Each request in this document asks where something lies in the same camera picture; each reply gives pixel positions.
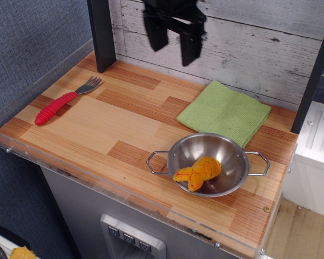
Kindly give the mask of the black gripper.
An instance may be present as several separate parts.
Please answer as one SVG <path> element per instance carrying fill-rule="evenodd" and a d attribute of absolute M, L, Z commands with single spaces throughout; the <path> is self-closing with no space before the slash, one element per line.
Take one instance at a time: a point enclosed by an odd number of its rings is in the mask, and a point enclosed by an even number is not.
<path fill-rule="evenodd" d="M 206 37 L 206 16 L 197 1 L 143 1 L 145 30 L 154 51 L 168 44 L 167 30 L 180 33 L 182 65 L 200 57 Z"/>

